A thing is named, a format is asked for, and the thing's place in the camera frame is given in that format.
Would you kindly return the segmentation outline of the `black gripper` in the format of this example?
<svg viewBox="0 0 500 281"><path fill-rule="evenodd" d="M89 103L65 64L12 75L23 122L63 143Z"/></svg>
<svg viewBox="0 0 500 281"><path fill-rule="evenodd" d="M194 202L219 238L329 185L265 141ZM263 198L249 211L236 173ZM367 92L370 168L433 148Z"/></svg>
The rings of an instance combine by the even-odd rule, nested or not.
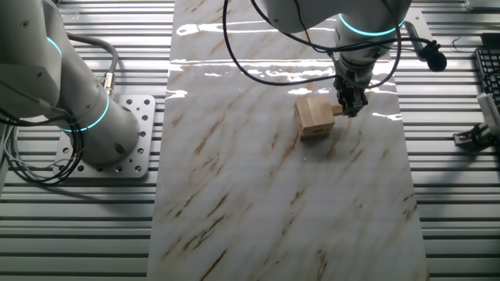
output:
<svg viewBox="0 0 500 281"><path fill-rule="evenodd" d="M342 112L346 112L348 117L356 117L361 109L368 105L364 88L352 86L340 75L335 77L333 85L337 91L337 101L342 107Z"/></svg>

